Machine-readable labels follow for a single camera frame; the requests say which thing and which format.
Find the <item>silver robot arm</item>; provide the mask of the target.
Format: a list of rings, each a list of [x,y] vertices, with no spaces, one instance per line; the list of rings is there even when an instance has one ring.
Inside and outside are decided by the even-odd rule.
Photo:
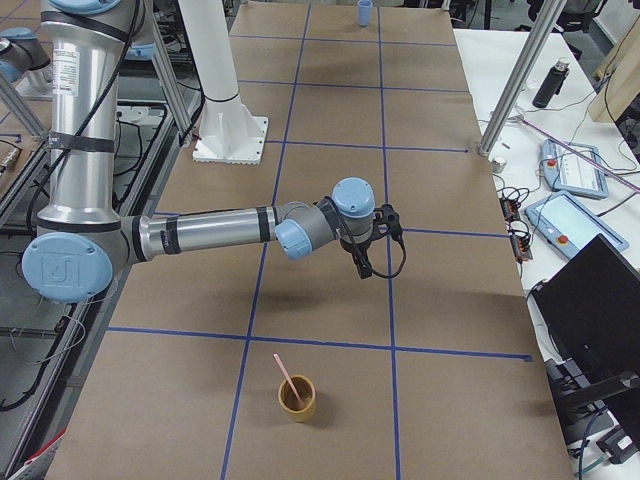
[[[361,277],[374,270],[367,251],[399,238],[398,214],[377,205],[372,187],[349,177],[313,205],[205,212],[151,219],[122,216],[113,204],[117,77],[135,51],[165,52],[147,1],[45,1],[53,42],[50,199],[22,261],[29,285],[62,303],[104,291],[127,266],[156,256],[277,241],[299,259],[339,241]]]
[[[1,32],[1,75],[11,84],[27,76],[40,91],[51,86],[50,56],[31,29],[12,27]]]

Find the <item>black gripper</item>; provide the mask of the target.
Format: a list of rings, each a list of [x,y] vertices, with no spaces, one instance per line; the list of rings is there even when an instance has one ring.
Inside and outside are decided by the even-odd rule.
[[[361,239],[357,239],[355,236],[349,237],[347,234],[340,238],[341,247],[351,255],[361,279],[373,276],[373,267],[368,257],[368,249],[373,242],[384,238],[387,234],[388,229],[386,227],[374,227],[370,233],[365,234]]]

